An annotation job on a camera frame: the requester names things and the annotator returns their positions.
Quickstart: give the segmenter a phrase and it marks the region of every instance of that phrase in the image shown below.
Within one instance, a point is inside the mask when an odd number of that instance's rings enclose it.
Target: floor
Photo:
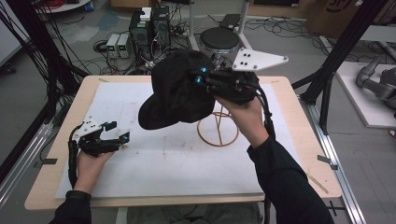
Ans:
[[[69,23],[73,25],[73,29],[84,27],[84,29],[92,29],[93,33],[97,32],[88,41],[77,41],[70,44],[70,47],[93,74],[100,74],[110,70],[106,69],[102,55],[93,51],[93,44],[107,39],[112,32],[127,31],[131,14],[114,12],[106,3],[96,7],[94,12],[86,12],[80,8],[59,13],[55,19],[60,26],[62,23]],[[214,17],[217,21],[221,18],[221,16]],[[316,72],[326,60],[326,51],[320,47],[317,39],[304,33],[303,21],[291,21],[288,23],[289,28],[284,22],[278,23],[273,20],[265,22],[266,29],[262,26],[263,20],[248,20],[245,35],[250,45],[255,50],[287,55],[290,60],[286,64],[261,71],[259,76],[285,76],[293,83]],[[216,23],[203,15],[196,19],[195,26],[207,28],[216,26]],[[66,40],[73,38],[67,33],[70,27],[63,27]],[[182,45],[186,45],[183,40],[179,41]],[[373,57],[379,53],[385,61],[385,54],[381,52],[381,49],[373,49],[374,47],[373,43],[361,42],[353,49],[347,60],[356,62],[359,59],[360,62],[368,63],[370,59],[366,56]],[[119,60],[118,67],[128,67],[130,60]],[[2,146],[0,162],[6,159],[9,151],[18,143],[47,101],[46,84],[29,57],[21,50],[10,62],[17,72],[10,74],[5,69],[1,69],[0,72],[0,106],[2,108],[0,120],[3,121],[0,130]],[[387,57],[387,63],[394,63],[394,61]],[[306,87],[301,87],[296,90],[296,93],[302,93],[305,89]],[[56,134],[58,128],[54,127],[49,140]],[[394,222],[396,220],[396,164],[394,162],[396,140],[389,137],[386,129],[364,126],[336,77],[332,84],[328,131],[365,221],[384,224]],[[49,148],[50,142],[40,154],[45,157]],[[2,223],[48,223],[50,221],[53,211],[27,211],[23,206],[38,172],[39,158],[37,156],[26,173],[21,175],[21,180],[6,202],[1,204],[0,220]],[[337,204],[343,206],[337,200],[334,203],[335,206]],[[117,209],[115,208],[92,209],[92,223],[115,223],[116,215]],[[336,223],[349,223],[347,213],[342,210],[337,211],[334,220]],[[272,223],[275,223],[275,211],[272,212]]]

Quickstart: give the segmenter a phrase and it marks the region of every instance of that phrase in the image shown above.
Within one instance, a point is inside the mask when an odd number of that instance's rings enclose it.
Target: desk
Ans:
[[[285,77],[260,77],[260,80],[261,83],[271,84],[274,89],[301,164],[308,174],[310,184],[321,198],[340,197],[341,189],[329,164],[317,159],[318,155],[324,156],[324,153],[289,81]],[[83,121],[96,93],[96,88],[101,82],[150,82],[150,77],[91,76],[84,79],[48,155],[48,158],[56,158],[58,161],[54,165],[43,165],[41,168],[25,202],[27,209],[55,209],[64,201],[64,199],[55,199],[54,195],[62,178],[64,165],[67,162],[68,137],[71,131]],[[262,200],[263,193],[257,195],[139,197],[92,199],[91,206],[120,207],[154,204],[237,203]]]

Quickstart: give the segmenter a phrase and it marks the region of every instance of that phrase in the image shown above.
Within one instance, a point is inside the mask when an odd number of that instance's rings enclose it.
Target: wire stand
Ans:
[[[234,138],[232,138],[231,140],[229,140],[228,142],[223,142],[223,137],[221,136],[221,131],[220,131],[220,125],[221,125],[221,119],[222,118],[231,118],[231,114],[230,114],[230,112],[229,113],[224,113],[223,112],[223,106],[221,107],[221,110],[220,110],[220,112],[213,112],[212,113],[212,115],[214,115],[215,116],[215,120],[216,120],[216,128],[217,128],[217,130],[218,130],[218,135],[219,135],[219,144],[216,144],[216,143],[213,143],[213,141],[210,141],[210,140],[208,140],[207,138],[205,138],[204,136],[203,136],[203,134],[202,134],[202,132],[201,132],[201,130],[200,130],[200,127],[201,127],[201,121],[202,120],[199,120],[198,121],[198,124],[197,124],[197,132],[198,132],[198,135],[200,136],[200,138],[204,141],[204,142],[206,142],[208,145],[210,145],[210,146],[212,146],[212,147],[226,147],[226,146],[229,146],[230,144],[232,144],[233,142],[235,142],[236,141],[236,139],[238,138],[238,136],[239,136],[239,129],[238,129],[238,127],[236,127],[236,134],[235,134],[235,137]]]

